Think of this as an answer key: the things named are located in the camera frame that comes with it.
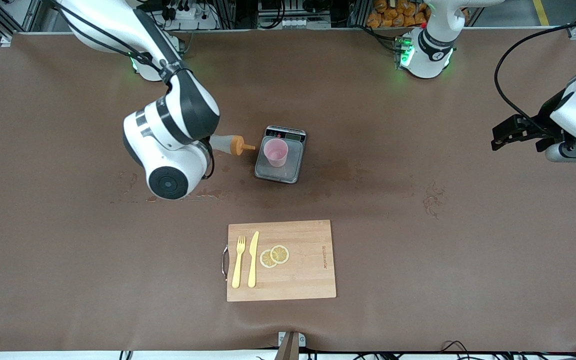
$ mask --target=kitchen scale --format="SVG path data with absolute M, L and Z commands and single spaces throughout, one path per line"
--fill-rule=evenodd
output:
M 281 167 L 270 165 L 264 155 L 264 146 L 270 139 L 282 139 L 288 145 L 288 158 L 286 164 Z M 286 184 L 294 184 L 299 178 L 299 170 L 302 167 L 304 150 L 306 149 L 306 132 L 303 130 L 291 129 L 289 127 L 268 126 L 265 128 L 259 155 L 256 157 L 254 166 L 254 176 L 259 179 L 272 180 Z

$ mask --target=metal handle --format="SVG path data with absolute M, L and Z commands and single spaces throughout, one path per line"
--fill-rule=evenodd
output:
M 228 254 L 228 244 L 226 244 L 226 248 L 223 249 L 223 253 L 221 254 L 221 273 L 223 274 L 223 279 L 228 281 L 228 271 L 226 271 L 226 254 Z

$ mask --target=pink cup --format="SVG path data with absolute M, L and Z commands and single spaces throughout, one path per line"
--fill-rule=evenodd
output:
M 282 139 L 270 139 L 263 145 L 263 155 L 270 165 L 282 167 L 288 159 L 288 144 Z

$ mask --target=yellow floor stripe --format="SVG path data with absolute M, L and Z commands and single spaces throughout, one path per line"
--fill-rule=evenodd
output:
M 550 23 L 548 22 L 548 16 L 546 16 L 546 10 L 544 10 L 544 4 L 542 4 L 542 0 L 532 0 L 532 3 L 534 4 L 534 9 L 537 10 L 539 23 L 542 27 L 548 27 Z

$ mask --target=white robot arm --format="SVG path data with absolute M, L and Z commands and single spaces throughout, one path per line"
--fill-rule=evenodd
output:
M 540 139 L 535 144 L 537 152 L 545 152 L 546 158 L 551 162 L 576 162 L 576 76 L 565 89 L 546 101 L 535 116 L 528 116 L 516 105 L 510 102 L 509 104 L 519 114 L 510 116 L 494 127 L 491 142 L 494 151 L 512 142 Z
M 401 68 L 418 78 L 438 76 L 450 61 L 455 40 L 464 29 L 466 17 L 461 8 L 489 7 L 505 0 L 424 0 L 432 8 L 425 28 L 415 28 L 404 37 L 411 38 L 412 48 L 399 56 Z
M 128 55 L 144 78 L 157 75 L 167 84 L 166 95 L 125 118 L 123 143 L 153 194 L 169 200 L 189 194 L 215 166 L 210 136 L 220 113 L 214 98 L 143 11 L 124 0 L 52 1 L 84 44 Z

